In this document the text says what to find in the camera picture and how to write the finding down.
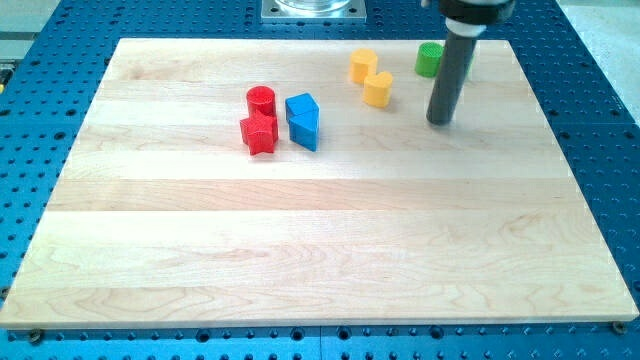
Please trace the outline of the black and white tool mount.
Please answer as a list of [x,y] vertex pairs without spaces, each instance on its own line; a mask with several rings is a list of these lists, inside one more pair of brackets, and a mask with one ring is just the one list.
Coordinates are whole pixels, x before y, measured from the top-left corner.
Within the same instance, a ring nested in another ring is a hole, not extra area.
[[514,11],[515,0],[437,0],[447,29],[461,37],[477,38],[489,25],[503,23]]

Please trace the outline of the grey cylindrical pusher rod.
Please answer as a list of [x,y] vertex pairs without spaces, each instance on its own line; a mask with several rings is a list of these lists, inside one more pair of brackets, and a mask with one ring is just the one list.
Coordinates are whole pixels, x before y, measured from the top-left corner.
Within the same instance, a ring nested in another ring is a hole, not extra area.
[[476,43],[477,36],[448,33],[426,111],[431,125],[445,126],[452,121]]

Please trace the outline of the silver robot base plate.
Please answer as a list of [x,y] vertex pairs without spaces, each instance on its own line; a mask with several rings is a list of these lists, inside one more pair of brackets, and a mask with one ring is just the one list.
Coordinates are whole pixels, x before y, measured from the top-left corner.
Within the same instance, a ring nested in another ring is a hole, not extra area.
[[364,22],[365,0],[262,0],[262,23]]

